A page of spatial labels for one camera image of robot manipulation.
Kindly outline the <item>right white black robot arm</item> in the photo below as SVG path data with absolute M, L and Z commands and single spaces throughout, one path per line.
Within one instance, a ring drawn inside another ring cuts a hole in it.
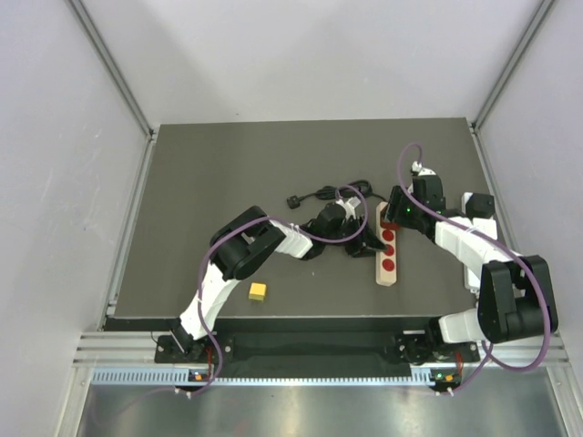
M 408 188 L 393 187 L 382 222 L 419 231 L 479 282 L 476 308 L 429 321 L 427 353 L 443 361 L 459 343 L 498 344 L 555 333 L 558 317 L 548 264 L 498 241 L 494 197 L 466 192 L 462 207 L 449 209 L 442 181 L 432 169 L 415 162 L 411 173 Z

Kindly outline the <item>white red power strip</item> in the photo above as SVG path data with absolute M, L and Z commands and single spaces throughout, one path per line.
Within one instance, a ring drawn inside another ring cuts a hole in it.
M 383 287 L 391 287 L 397 282 L 397 231 L 383 229 L 380 224 L 384 221 L 384 210 L 387 202 L 380 202 L 375 210 L 375 233 L 379 239 L 387 244 L 385 252 L 375 255 L 375 281 Z

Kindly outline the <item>yellow USB charger plug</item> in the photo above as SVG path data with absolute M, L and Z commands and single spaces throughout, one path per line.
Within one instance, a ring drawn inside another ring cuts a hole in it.
M 266 284 L 258 283 L 258 282 L 251 283 L 251 286 L 249 289 L 249 294 L 248 294 L 248 297 L 250 300 L 264 302 L 266 299 L 266 295 L 267 295 L 267 285 Z

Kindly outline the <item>red koi fish adapter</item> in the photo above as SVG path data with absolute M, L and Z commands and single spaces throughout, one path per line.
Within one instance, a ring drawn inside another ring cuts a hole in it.
M 391 229 L 391 230 L 398 230 L 400 228 L 400 226 L 397 225 L 397 224 L 395 224 L 395 223 L 385 222 L 385 221 L 382 221 L 381 224 L 380 224 L 380 226 L 383 229 Z

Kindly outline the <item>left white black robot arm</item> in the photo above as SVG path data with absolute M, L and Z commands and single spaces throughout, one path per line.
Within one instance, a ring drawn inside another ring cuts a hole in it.
M 229 295 L 274 253 L 311 260 L 327 246 L 343 246 L 353 258 L 386 251 L 368 215 L 357 213 L 360 205 L 357 197 L 335 200 L 301 225 L 271 218 L 254 206 L 220 229 L 199 266 L 195 296 L 172 330 L 177 353 L 187 361 L 204 355 L 205 338 Z

